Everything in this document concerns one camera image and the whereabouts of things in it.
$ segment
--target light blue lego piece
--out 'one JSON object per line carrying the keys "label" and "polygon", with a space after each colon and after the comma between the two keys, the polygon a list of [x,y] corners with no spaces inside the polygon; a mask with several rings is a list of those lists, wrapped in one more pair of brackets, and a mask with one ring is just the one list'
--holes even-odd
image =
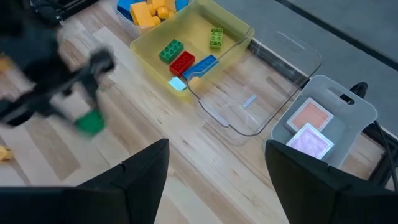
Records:
{"label": "light blue lego piece", "polygon": [[130,15],[130,5],[145,0],[118,0],[118,11],[126,18],[132,21]]}
{"label": "light blue lego piece", "polygon": [[173,77],[169,81],[169,84],[177,91],[182,91],[187,87],[187,85],[183,81],[181,81],[181,79],[179,79],[178,77]]}
{"label": "light blue lego piece", "polygon": [[177,12],[181,9],[183,9],[185,6],[187,6],[189,3],[189,0],[175,0],[175,9]]}
{"label": "light blue lego piece", "polygon": [[256,98],[257,98],[257,95],[256,95],[256,94],[251,95],[250,98],[249,98],[248,100],[246,100],[246,102],[244,102],[244,104],[242,105],[242,107],[243,107],[244,109],[246,109],[247,107],[250,106],[251,103],[254,102],[254,100],[256,100]]}
{"label": "light blue lego piece", "polygon": [[196,73],[196,76],[202,77],[206,72],[210,71],[218,63],[217,58],[214,55],[209,55],[205,59],[198,62],[196,65],[190,67],[187,71],[185,71],[182,75],[186,80],[188,80],[189,76]]}

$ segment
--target clear plastic bin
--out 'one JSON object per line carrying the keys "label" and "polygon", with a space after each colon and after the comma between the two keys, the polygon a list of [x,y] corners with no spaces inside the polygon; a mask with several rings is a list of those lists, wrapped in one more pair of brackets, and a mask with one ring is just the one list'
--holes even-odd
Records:
{"label": "clear plastic bin", "polygon": [[[223,28],[221,49],[210,49],[211,28]],[[264,21],[264,36],[254,39],[254,29],[210,0],[196,0],[131,44],[145,70],[183,100],[198,104],[198,114],[228,142],[244,144],[259,134],[320,66],[319,55],[291,35]],[[174,90],[169,65],[159,52],[172,40],[184,44],[195,63],[209,54],[216,63],[187,89]]]}
{"label": "clear plastic bin", "polygon": [[142,27],[142,26],[137,26],[135,25],[135,23],[133,23],[133,21],[125,18],[116,8],[117,8],[117,1],[115,4],[115,11],[116,11],[116,15],[118,16],[119,22],[120,24],[123,26],[124,30],[130,34],[132,37],[139,37],[142,34],[145,34],[146,32],[148,32],[149,30],[151,30],[153,27]]}
{"label": "clear plastic bin", "polygon": [[[343,101],[346,95],[351,103]],[[314,76],[283,114],[271,132],[272,139],[287,143],[294,135],[285,127],[287,120],[309,97],[333,114],[331,121],[322,129],[322,134],[334,146],[322,158],[329,165],[339,168],[361,131],[377,118],[372,104],[323,75]]]}

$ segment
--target yellow plastic bin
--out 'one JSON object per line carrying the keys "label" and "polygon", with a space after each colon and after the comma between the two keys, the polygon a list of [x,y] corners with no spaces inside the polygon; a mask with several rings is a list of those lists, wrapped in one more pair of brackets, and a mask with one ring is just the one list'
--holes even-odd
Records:
{"label": "yellow plastic bin", "polygon": [[[209,48],[211,28],[214,27],[224,30],[221,49]],[[169,71],[169,65],[159,58],[164,47],[173,39],[181,41],[184,50],[195,56],[195,63],[214,55],[219,63],[206,76],[215,77],[220,70],[243,55],[253,35],[254,29],[215,2],[197,0],[173,18],[140,36],[130,47],[149,75],[175,96],[189,100],[192,94],[188,88],[177,91],[169,85],[174,75]]]}

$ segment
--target red lego brick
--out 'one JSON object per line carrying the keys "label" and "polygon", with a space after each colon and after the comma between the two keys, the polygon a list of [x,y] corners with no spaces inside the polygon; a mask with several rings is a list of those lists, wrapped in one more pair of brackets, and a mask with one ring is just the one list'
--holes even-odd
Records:
{"label": "red lego brick", "polygon": [[195,56],[188,53],[187,51],[182,52],[182,54],[175,59],[175,61],[170,65],[170,72],[172,72],[177,77],[180,77],[183,72],[185,72],[189,67],[195,62]]}

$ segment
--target gray plastic bin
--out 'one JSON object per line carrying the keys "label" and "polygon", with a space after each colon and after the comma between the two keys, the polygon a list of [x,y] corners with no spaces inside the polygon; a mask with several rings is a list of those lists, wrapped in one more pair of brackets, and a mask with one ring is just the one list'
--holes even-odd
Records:
{"label": "gray plastic bin", "polygon": [[[353,100],[352,104],[343,101],[340,96],[347,95]],[[334,117],[322,130],[322,134],[335,145],[322,158],[333,167],[339,168],[347,156],[349,149],[360,132],[377,118],[377,111],[372,104],[358,97],[337,82],[323,75],[313,77],[301,94],[292,103],[274,126],[271,138],[287,143],[294,135],[285,127],[287,120],[308,98],[313,98]]]}

